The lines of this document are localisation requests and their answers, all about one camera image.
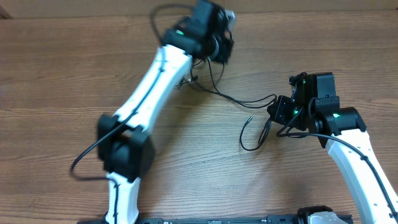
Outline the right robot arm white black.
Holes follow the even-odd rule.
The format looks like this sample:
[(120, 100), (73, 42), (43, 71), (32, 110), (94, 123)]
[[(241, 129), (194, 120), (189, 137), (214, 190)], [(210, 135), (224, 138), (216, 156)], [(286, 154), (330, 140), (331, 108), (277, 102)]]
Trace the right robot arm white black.
[(331, 72), (289, 78), (292, 95), (268, 108), (279, 138), (318, 138), (338, 166), (362, 223), (397, 223), (397, 193), (373, 151), (367, 127), (353, 107), (342, 108)]

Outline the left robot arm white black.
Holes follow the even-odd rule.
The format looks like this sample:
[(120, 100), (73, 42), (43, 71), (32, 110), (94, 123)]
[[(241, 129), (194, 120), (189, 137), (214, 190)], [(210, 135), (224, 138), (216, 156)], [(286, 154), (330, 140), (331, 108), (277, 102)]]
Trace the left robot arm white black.
[(98, 157), (109, 181), (105, 223), (137, 222), (140, 182), (155, 157), (150, 136), (194, 60), (226, 63), (231, 55), (234, 12), (209, 1), (198, 1), (191, 10), (191, 16), (160, 36), (155, 58), (133, 94), (112, 116), (103, 115), (98, 121)]

